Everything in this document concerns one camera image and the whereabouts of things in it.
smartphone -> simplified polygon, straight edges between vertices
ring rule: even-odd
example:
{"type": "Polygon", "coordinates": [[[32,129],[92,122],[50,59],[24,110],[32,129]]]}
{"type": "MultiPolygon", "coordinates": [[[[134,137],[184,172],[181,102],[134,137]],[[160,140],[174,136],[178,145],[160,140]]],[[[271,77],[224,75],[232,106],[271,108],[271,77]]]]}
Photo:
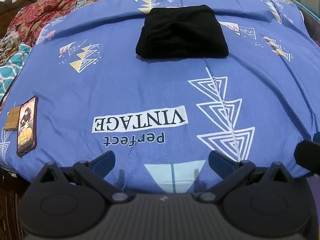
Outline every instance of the smartphone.
{"type": "Polygon", "coordinates": [[[36,148],[36,111],[38,97],[34,96],[20,106],[17,155],[22,157],[36,148]]]}

gray ribbed surface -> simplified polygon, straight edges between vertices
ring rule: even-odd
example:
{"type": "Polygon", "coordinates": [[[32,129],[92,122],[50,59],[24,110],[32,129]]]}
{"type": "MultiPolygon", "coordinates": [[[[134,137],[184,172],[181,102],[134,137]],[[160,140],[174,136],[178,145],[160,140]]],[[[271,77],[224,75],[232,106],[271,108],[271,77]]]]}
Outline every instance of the gray ribbed surface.
{"type": "MultiPolygon", "coordinates": [[[[68,238],[68,240],[198,239],[271,240],[240,232],[225,221],[215,205],[198,203],[191,195],[146,194],[138,194],[130,203],[112,206],[108,215],[95,228],[80,236],[68,238]]],[[[45,239],[27,236],[25,240],[45,239]]],[[[305,239],[295,235],[281,240],[305,239]]]]}

phone wallpaper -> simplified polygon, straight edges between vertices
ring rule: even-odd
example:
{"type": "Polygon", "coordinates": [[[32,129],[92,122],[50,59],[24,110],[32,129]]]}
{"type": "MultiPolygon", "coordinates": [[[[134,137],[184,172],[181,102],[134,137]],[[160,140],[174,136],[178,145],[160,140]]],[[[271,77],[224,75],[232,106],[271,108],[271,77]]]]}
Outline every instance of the phone wallpaper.
{"type": "Polygon", "coordinates": [[[18,151],[23,148],[27,142],[33,141],[33,124],[36,98],[21,106],[19,115],[18,129],[18,151]]]}

folded black cloth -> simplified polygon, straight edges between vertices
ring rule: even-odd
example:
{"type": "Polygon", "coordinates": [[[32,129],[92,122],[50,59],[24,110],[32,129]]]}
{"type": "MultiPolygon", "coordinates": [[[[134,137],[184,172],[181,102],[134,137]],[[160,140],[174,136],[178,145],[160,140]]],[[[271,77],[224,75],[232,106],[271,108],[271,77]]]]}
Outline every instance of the folded black cloth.
{"type": "Polygon", "coordinates": [[[136,53],[143,58],[222,58],[229,51],[214,11],[200,5],[152,8],[136,53]]]}

bed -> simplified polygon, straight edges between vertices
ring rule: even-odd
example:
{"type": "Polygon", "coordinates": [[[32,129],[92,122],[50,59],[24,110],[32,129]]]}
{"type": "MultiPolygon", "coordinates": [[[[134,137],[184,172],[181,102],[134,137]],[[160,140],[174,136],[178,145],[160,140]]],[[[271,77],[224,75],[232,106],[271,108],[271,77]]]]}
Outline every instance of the bed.
{"type": "Polygon", "coordinates": [[[32,181],[48,161],[71,166],[112,150],[116,166],[105,179],[121,190],[200,192],[221,180],[207,163],[216,149],[307,175],[293,151],[319,131],[320,48],[310,37],[317,27],[305,26],[316,14],[303,0],[294,3],[101,0],[55,18],[39,33],[0,114],[4,127],[10,108],[37,95],[37,146],[20,158],[17,133],[3,130],[1,165],[32,181]],[[152,8],[200,4],[216,12],[226,59],[137,57],[152,8]]]}

